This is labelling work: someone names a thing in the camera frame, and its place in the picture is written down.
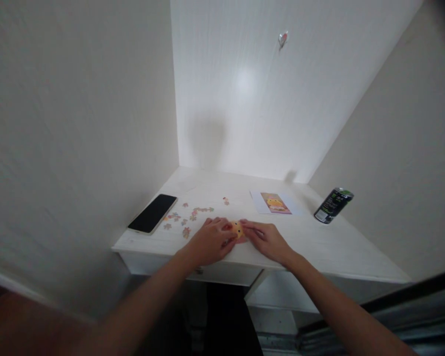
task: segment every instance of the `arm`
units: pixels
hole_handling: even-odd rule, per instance
[[[265,256],[292,272],[351,355],[416,355],[396,335],[348,298],[303,256],[273,224],[241,221],[245,235]]]
[[[223,231],[227,224],[225,218],[206,219],[185,247],[83,338],[75,354],[130,355],[190,273],[232,250],[236,234]]]

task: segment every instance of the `left hand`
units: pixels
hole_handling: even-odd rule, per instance
[[[225,231],[231,223],[226,218],[207,218],[203,226],[180,252],[185,253],[194,262],[195,267],[211,265],[222,260],[236,244],[237,234]]]

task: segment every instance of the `puzzle piece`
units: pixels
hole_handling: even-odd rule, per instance
[[[201,212],[206,212],[206,211],[213,212],[214,208],[211,208],[211,207],[209,207],[209,208],[194,208],[192,214],[196,215],[199,211],[201,211]]]
[[[187,239],[188,237],[189,237],[189,233],[191,232],[191,229],[189,228],[189,227],[185,227],[184,229],[183,229],[183,237],[185,238],[185,239]]]

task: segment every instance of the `white paper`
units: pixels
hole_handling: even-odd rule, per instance
[[[251,190],[251,196],[259,214],[303,215],[298,204],[287,194]]]

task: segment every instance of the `black phone screen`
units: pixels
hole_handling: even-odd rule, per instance
[[[130,223],[129,228],[151,233],[176,199],[176,197],[160,194]]]

